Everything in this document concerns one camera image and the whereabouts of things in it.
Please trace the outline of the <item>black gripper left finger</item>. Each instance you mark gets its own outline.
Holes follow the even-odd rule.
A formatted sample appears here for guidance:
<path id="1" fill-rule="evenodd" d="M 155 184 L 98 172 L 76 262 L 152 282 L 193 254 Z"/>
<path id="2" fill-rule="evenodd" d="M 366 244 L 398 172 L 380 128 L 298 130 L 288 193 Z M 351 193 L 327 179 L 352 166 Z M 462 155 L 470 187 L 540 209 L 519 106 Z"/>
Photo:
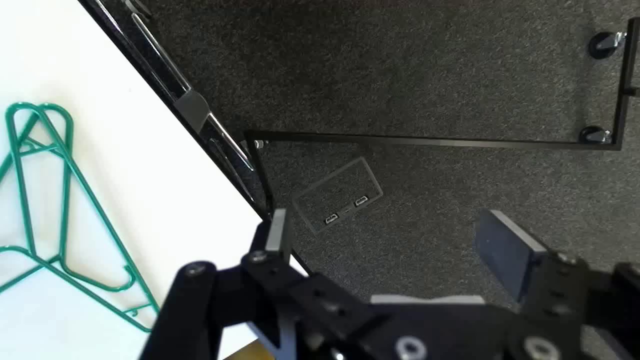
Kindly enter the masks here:
<path id="1" fill-rule="evenodd" d="M 288 286 L 309 273 L 286 239 L 288 211 L 277 207 L 255 236 L 243 265 L 257 295 L 257 318 L 251 328 L 271 351 L 296 351 L 298 332 Z"/>

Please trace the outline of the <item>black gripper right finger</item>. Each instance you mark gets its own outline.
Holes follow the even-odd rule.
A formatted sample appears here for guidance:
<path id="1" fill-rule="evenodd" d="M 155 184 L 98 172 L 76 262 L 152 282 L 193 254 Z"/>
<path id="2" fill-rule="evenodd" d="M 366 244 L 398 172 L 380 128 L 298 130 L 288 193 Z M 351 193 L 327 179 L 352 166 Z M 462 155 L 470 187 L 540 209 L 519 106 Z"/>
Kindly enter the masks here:
<path id="1" fill-rule="evenodd" d="M 551 314 L 577 314 L 584 309 L 584 292 L 570 295 L 560 288 L 542 288 L 532 282 L 535 269 L 545 262 L 552 264 L 560 276 L 569 276 L 580 265 L 580 259 L 567 252 L 552 252 L 504 211 L 489 209 L 485 213 L 475 244 L 482 262 L 520 303 L 523 311 L 542 305 L 545 294 L 551 295 Z"/>

